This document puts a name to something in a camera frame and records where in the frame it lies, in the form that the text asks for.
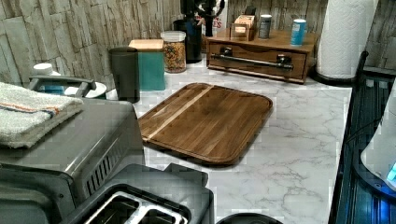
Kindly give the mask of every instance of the backsplash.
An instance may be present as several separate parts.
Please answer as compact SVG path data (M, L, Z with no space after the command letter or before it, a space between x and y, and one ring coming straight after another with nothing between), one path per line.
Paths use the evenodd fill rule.
M367 50L366 65L396 70L396 1L378 1Z
M228 24L231 24L247 6L257 8L256 16L271 14L272 29L290 30L292 20L307 20L309 33L321 34L328 0L230 0ZM374 22L367 41L370 55L366 65L396 70L396 2L378 0Z
M273 29L306 18L321 33L328 0L229 0L228 24L246 6L271 13ZM114 88L108 50L136 38L160 38L182 18L179 0L0 0L0 81L29 82L36 63L63 75L92 78ZM367 49L367 65L396 69L396 3L379 0Z
M256 18L262 14L272 15L271 29L291 30L294 19L306 19L307 31L320 34L327 3L328 0L229 0L227 23L234 22L252 5L256 7Z
M36 63L114 88L108 50L160 38L179 0L0 0L0 81L29 82Z

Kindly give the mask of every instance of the gray towel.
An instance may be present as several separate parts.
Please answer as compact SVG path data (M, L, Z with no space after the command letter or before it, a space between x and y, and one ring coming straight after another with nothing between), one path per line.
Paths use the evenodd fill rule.
M78 98L29 91L0 82L0 144L31 147L82 109Z

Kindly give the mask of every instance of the white countertop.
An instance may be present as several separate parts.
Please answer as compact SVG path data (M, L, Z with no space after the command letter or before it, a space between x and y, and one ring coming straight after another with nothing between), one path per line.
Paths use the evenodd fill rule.
M177 163L209 175L215 222L241 212L288 223L328 223L347 121L350 88L308 78L304 85L208 70L205 60L186 72L165 74L165 91L141 91L134 104L141 117L187 84L204 82L265 95L274 110L234 166L204 167L145 147L146 165L163 170Z

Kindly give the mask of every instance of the glass jar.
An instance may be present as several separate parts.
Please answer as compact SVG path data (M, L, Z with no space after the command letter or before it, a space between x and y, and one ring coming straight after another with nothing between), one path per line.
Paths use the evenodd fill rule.
M161 33L161 38L163 39L165 72L181 73L186 71L186 47L184 43L186 33L165 31Z

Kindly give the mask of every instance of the stovetop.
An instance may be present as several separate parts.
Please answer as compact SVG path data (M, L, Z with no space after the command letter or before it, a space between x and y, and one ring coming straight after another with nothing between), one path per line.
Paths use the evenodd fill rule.
M353 86L329 223L396 223L396 202L375 191L353 168L384 114L395 74L367 68Z

